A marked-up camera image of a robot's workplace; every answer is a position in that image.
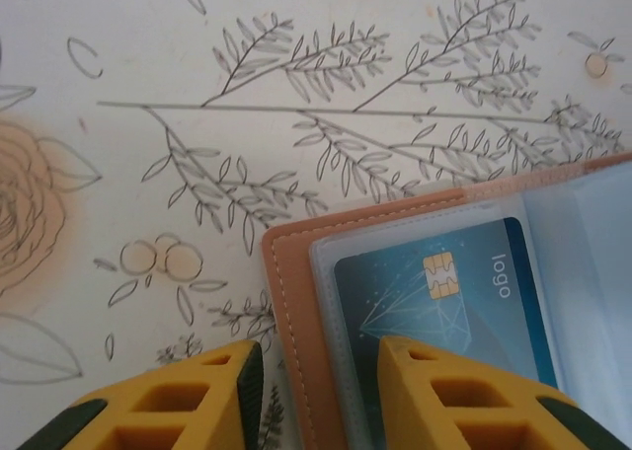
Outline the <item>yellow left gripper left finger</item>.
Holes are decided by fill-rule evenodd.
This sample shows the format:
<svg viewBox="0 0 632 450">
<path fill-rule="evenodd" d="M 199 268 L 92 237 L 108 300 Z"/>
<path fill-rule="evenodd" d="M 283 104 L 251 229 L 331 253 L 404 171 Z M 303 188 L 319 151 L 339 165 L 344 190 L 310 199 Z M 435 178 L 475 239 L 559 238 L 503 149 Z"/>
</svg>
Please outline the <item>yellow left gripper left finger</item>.
<svg viewBox="0 0 632 450">
<path fill-rule="evenodd" d="M 98 389 L 25 449 L 255 449 L 263 406 L 260 344 L 239 340 Z"/>
</svg>

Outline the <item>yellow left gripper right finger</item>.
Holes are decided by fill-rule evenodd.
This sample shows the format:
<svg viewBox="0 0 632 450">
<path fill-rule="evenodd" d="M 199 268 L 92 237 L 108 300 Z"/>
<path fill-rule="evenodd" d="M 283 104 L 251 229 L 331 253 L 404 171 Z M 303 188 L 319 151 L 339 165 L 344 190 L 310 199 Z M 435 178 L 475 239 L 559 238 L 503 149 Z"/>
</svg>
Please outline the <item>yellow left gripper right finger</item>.
<svg viewBox="0 0 632 450">
<path fill-rule="evenodd" d="M 554 387 L 405 337 L 379 345 L 390 449 L 597 449 L 599 424 Z"/>
</svg>

